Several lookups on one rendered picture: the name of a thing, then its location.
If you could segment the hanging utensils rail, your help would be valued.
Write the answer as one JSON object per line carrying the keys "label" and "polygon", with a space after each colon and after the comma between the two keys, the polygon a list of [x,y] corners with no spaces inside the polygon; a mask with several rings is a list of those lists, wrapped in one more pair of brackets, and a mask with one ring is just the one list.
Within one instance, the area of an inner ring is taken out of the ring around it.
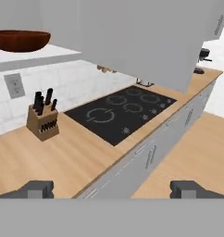
{"label": "hanging utensils rail", "polygon": [[98,70],[101,70],[103,73],[107,73],[107,72],[112,72],[112,73],[117,73],[115,70],[113,69],[109,69],[109,68],[106,68],[106,67],[102,67],[100,65],[97,65],[96,66]]}

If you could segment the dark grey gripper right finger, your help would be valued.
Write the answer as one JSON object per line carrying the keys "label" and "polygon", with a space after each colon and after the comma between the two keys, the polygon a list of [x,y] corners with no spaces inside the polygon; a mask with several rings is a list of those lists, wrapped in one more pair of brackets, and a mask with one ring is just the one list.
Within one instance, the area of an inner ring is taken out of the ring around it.
{"label": "dark grey gripper right finger", "polygon": [[171,181],[170,198],[195,199],[195,198],[224,198],[224,194],[209,191],[195,181]]}

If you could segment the black coffee machine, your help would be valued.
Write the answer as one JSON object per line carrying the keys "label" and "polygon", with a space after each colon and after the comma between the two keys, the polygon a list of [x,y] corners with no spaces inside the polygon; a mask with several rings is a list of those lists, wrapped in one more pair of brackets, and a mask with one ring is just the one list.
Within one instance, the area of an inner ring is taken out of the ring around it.
{"label": "black coffee machine", "polygon": [[[209,54],[210,54],[209,49],[202,48],[200,51],[198,60],[199,61],[204,61],[204,60],[207,61],[207,57],[209,56]],[[193,72],[196,74],[204,74],[205,73],[201,68],[195,68]]]}

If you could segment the grey base cupboard run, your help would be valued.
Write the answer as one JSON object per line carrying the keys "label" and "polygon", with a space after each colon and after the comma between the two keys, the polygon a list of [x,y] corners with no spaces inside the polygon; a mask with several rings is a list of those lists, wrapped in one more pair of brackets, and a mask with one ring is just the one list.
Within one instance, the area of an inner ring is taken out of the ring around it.
{"label": "grey base cupboard run", "polygon": [[215,81],[124,156],[79,198],[130,198],[204,111]]}

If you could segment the black hob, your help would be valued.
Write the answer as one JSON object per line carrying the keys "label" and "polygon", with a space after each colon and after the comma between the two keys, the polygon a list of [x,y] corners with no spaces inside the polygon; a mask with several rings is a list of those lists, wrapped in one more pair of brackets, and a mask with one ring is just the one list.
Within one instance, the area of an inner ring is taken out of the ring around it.
{"label": "black hob", "polygon": [[130,86],[65,114],[116,146],[175,102],[174,98]]}

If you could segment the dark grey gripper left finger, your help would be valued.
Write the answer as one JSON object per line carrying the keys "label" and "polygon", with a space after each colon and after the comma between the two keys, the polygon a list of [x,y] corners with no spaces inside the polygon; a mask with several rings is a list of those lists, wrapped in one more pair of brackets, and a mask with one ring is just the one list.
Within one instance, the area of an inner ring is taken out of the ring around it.
{"label": "dark grey gripper left finger", "polygon": [[53,198],[54,182],[53,181],[28,181],[17,190],[2,193],[0,198],[17,198],[17,199],[44,199]]}

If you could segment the white cupboard door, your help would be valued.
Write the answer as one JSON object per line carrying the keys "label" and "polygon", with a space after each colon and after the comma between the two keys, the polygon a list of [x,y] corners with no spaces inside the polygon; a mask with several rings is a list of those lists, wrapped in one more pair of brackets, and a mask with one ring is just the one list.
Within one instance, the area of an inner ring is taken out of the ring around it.
{"label": "white cupboard door", "polygon": [[208,0],[40,0],[52,44],[185,93],[203,46]]}

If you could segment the white cupboard shelf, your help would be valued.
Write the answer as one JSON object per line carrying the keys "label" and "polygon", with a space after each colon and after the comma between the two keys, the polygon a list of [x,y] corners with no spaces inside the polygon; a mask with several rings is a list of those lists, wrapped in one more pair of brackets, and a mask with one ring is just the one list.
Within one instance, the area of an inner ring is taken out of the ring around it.
{"label": "white cupboard shelf", "polygon": [[32,53],[9,53],[0,50],[0,72],[69,62],[80,58],[80,52],[52,44]]}

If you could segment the wooden knife block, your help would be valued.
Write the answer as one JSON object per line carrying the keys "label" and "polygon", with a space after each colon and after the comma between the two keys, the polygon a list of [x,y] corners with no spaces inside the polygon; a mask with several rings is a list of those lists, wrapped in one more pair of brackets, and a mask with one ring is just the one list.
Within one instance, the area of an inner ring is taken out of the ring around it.
{"label": "wooden knife block", "polygon": [[42,142],[59,134],[57,100],[52,100],[52,95],[52,88],[47,90],[46,97],[38,91],[34,103],[29,105],[26,127]]}

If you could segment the grey wall socket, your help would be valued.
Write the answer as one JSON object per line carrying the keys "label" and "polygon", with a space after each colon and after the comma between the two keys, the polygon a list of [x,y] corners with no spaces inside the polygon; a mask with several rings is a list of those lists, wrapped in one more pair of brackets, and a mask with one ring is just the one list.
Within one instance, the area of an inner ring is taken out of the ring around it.
{"label": "grey wall socket", "polygon": [[25,95],[22,79],[19,73],[6,75],[5,82],[11,99],[19,98]]}

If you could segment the brown wooden bowl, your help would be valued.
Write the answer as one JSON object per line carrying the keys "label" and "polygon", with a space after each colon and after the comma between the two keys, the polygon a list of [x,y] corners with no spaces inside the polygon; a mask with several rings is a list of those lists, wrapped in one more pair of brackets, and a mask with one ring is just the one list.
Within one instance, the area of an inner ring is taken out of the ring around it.
{"label": "brown wooden bowl", "polygon": [[51,38],[45,31],[0,31],[0,50],[13,53],[28,53],[44,48]]}

